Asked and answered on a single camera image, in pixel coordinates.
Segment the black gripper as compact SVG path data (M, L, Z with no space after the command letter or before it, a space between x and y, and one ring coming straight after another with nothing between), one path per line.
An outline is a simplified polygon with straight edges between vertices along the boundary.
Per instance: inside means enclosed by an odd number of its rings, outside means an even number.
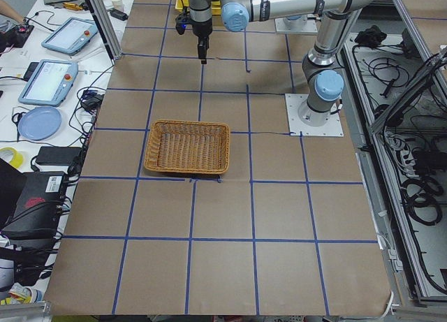
M209 38L212 33L212 21L197 22L192 20L193 33L198 38L197 51L198 58L202 64L207 63L207 50L209 48Z

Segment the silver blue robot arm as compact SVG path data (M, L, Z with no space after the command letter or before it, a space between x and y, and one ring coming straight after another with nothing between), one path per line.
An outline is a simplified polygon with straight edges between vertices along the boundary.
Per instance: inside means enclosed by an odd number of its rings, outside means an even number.
M175 20L178 34L187 25L198 38L198 58L207 62L212 33L212 2L221 6L221 21L229 31L244 31L250 22L274 20L280 34L314 34L313 47L304 56L302 69L309 95L298 108L298 117L309 126L323 126L341 96L344 81L333 67L361 10L373 0L189 0Z

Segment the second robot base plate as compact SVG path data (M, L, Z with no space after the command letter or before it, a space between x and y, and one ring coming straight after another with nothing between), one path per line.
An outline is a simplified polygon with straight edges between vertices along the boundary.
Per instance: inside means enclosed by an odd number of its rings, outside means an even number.
M315 36L318 33L316 20L314 18L309 18L306 15L277 18L274 21L275 29L278 34Z

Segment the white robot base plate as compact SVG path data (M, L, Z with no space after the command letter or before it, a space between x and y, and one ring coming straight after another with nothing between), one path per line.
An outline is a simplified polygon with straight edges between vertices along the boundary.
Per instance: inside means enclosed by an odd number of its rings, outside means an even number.
M344 136L337 103L327 112L314 112L307 105L308 94L285 94L288 128L291 136Z

